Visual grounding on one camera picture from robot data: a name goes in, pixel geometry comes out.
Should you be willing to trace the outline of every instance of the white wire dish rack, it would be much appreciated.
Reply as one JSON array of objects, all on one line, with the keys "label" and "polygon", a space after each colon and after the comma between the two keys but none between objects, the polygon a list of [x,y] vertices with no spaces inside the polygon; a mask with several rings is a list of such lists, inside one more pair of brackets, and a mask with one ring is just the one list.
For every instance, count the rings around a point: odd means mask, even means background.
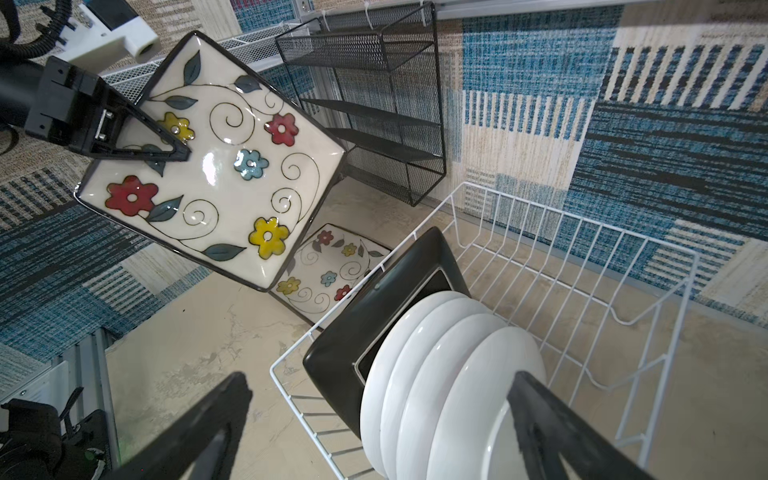
[{"label": "white wire dish rack", "polygon": [[[432,226],[451,244],[473,298],[536,338],[548,387],[640,467],[648,464],[698,253],[489,187],[459,185],[377,268]],[[652,268],[674,259],[674,272]],[[302,358],[337,308],[270,375],[338,478],[380,478],[362,444],[307,380]]]}]

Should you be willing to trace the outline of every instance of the black mesh shelf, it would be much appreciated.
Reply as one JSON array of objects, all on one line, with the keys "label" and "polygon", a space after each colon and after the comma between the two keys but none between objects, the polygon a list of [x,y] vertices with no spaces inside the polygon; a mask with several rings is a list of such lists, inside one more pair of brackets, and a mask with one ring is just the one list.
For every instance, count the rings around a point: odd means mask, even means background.
[{"label": "black mesh shelf", "polygon": [[276,43],[295,98],[354,144],[347,175],[413,206],[445,178],[431,2],[313,18]]},{"label": "black mesh shelf", "polygon": [[398,115],[391,111],[379,110],[378,108],[371,108],[361,104],[354,104],[351,101],[341,100],[323,100],[316,98],[302,98],[301,101],[309,102],[311,104],[319,105],[321,107],[330,108],[336,111],[342,111],[350,115],[358,115],[360,117],[375,118],[381,121],[391,121],[399,123],[401,125],[425,125],[428,127],[439,127],[433,121],[422,120],[421,118],[408,117],[406,115]]},{"label": "black mesh shelf", "polygon": [[440,158],[437,155],[430,154],[428,151],[422,151],[395,141],[353,130],[352,128],[329,128],[328,131],[342,140],[351,141],[358,147],[375,151],[377,154],[385,155],[393,160],[404,163]]}]

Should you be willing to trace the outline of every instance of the flower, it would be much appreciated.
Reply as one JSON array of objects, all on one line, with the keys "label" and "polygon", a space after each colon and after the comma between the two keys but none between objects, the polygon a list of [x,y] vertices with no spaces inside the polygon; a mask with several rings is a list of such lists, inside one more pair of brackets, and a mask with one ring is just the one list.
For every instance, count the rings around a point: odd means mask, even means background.
[{"label": "flower", "polygon": [[333,240],[333,235],[331,235],[331,233],[326,230],[323,230],[317,236],[317,241],[322,243],[323,245],[330,245],[331,240]]},{"label": "flower", "polygon": [[336,281],[336,274],[330,270],[320,275],[320,283],[325,286],[331,286],[331,283]]},{"label": "flower", "polygon": [[355,254],[356,251],[357,251],[357,247],[355,247],[355,244],[350,243],[349,245],[344,247],[341,253],[343,253],[345,257],[351,257],[352,255]]},{"label": "flower", "polygon": [[259,217],[253,227],[255,231],[248,236],[248,241],[259,246],[259,257],[266,260],[273,254],[280,255],[286,251],[283,240],[288,238],[290,232],[288,227],[277,223],[277,217],[272,217],[268,221]]},{"label": "flower", "polygon": [[243,149],[237,152],[235,170],[240,172],[240,176],[244,180],[261,178],[264,175],[264,169],[269,166],[270,161],[262,157],[258,150]]},{"label": "flower", "polygon": [[160,125],[164,126],[169,132],[176,135],[176,138],[187,143],[187,140],[194,138],[194,130],[189,128],[190,121],[186,118],[179,118],[174,115],[173,112],[165,112],[165,118],[162,121],[157,121]]},{"label": "flower", "polygon": [[272,121],[264,124],[264,130],[272,134],[272,143],[293,146],[293,138],[299,133],[299,128],[294,125],[296,117],[293,114],[275,114]]},{"label": "flower", "polygon": [[345,285],[344,288],[340,288],[336,291],[336,296],[334,296],[333,299],[338,302],[344,298],[344,296],[349,293],[350,290],[351,288],[349,288],[349,285]]},{"label": "flower", "polygon": [[291,293],[299,289],[299,285],[301,285],[301,280],[298,280],[296,277],[292,276],[284,282],[279,282],[277,284],[277,291],[285,296],[289,296]]},{"label": "flower", "polygon": [[154,208],[152,197],[157,195],[157,185],[144,185],[135,175],[128,175],[122,184],[107,185],[107,192],[111,197],[104,202],[106,208],[119,210],[123,215],[134,217],[140,210],[148,212]]}]

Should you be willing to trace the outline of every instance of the zip tie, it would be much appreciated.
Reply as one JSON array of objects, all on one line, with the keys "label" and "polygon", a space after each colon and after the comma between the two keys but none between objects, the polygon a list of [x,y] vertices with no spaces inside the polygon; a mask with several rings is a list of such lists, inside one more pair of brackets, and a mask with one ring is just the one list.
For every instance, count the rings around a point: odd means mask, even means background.
[{"label": "zip tie", "polygon": [[422,7],[422,25],[427,26],[427,19],[424,17],[424,0],[419,0],[419,6]]},{"label": "zip tie", "polygon": [[326,18],[327,10],[321,10],[321,12],[323,13],[323,22],[326,24],[326,30],[331,31],[331,27],[328,26],[328,18]]},{"label": "zip tie", "polygon": [[373,30],[373,23],[371,23],[371,18],[368,15],[368,7],[371,6],[371,2],[365,0],[362,4],[366,6],[366,18],[368,19],[368,26],[371,28],[371,30]]}]

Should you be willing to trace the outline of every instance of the red flower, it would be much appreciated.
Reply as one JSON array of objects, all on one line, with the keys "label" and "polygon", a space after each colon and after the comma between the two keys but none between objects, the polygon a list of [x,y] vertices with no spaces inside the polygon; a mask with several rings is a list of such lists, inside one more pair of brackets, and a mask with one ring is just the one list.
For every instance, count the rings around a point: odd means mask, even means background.
[{"label": "red flower", "polygon": [[104,202],[106,208],[119,210],[124,215],[133,217],[139,210],[149,211],[154,208],[152,197],[157,195],[157,185],[144,185],[136,176],[128,175],[122,184],[107,185],[107,192],[111,197]]},{"label": "red flower", "polygon": [[296,117],[293,114],[275,114],[272,121],[264,124],[264,130],[272,134],[272,143],[285,144],[288,147],[293,146],[293,138],[299,133],[299,128],[293,123]]},{"label": "red flower", "polygon": [[326,230],[323,230],[317,236],[317,241],[322,243],[323,245],[330,245],[331,240],[333,240],[333,235],[331,235],[331,233]]},{"label": "red flower", "polygon": [[344,298],[344,296],[349,293],[350,290],[351,288],[349,288],[349,285],[345,285],[344,288],[340,288],[336,291],[336,296],[334,296],[333,299],[338,302]]}]

